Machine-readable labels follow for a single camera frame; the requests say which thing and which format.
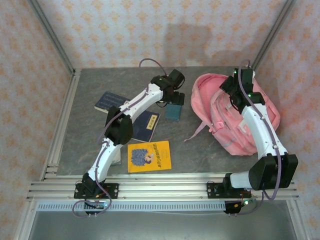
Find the yellow book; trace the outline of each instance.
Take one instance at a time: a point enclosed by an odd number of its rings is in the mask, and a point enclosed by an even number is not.
[[[128,172],[139,173],[171,169],[169,141],[128,145]]]

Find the metal plate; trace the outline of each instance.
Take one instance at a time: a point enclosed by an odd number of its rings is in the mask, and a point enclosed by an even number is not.
[[[251,193],[244,188],[233,188],[227,193],[225,192],[222,182],[208,182],[206,184],[206,192],[208,199],[250,199]]]
[[[112,199],[117,199],[118,198],[118,191],[119,191],[119,184],[118,183],[103,183],[101,185],[107,192],[110,194]],[[96,197],[89,192],[84,184],[77,183],[75,185],[75,191],[74,191],[74,196],[75,199],[108,199],[108,197],[103,194],[102,196]]]

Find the dark blue book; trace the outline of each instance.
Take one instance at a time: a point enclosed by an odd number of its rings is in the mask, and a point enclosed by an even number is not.
[[[94,105],[94,108],[104,113],[108,113],[112,106],[120,107],[127,101],[129,101],[128,98],[106,91]],[[132,138],[140,142],[149,143],[154,135],[159,118],[160,113],[151,111],[144,111],[141,113],[133,123]]]

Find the gray stone surface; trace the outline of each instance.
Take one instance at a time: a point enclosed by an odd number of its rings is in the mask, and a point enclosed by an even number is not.
[[[166,68],[169,73],[173,68]],[[146,173],[219,173],[246,171],[257,161],[257,155],[232,156],[208,132],[201,131],[195,138],[184,142],[200,125],[201,120],[193,112],[190,99],[192,86],[202,74],[230,75],[233,67],[177,67],[185,76],[180,89],[185,93],[180,121],[165,119],[165,108],[156,104],[149,110],[161,114],[152,141],[168,140],[172,170]],[[162,75],[158,67],[83,69],[75,93],[61,152],[58,175],[83,175],[95,162],[101,146],[96,141],[104,127],[107,114],[94,108],[105,91],[132,99],[139,94],[156,75]],[[131,140],[129,144],[139,143]],[[128,148],[121,149],[121,165],[111,166],[108,175],[128,173]]]

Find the pink backpack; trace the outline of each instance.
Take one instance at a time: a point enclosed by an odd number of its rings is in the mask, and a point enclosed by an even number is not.
[[[205,126],[231,155],[252,155],[257,152],[255,141],[241,114],[230,103],[227,93],[220,85],[227,79],[225,75],[204,74],[195,81],[192,88],[191,106],[202,120],[192,137]],[[260,92],[267,107],[267,114],[276,130],[280,123],[280,114],[275,105],[253,79],[253,91]]]

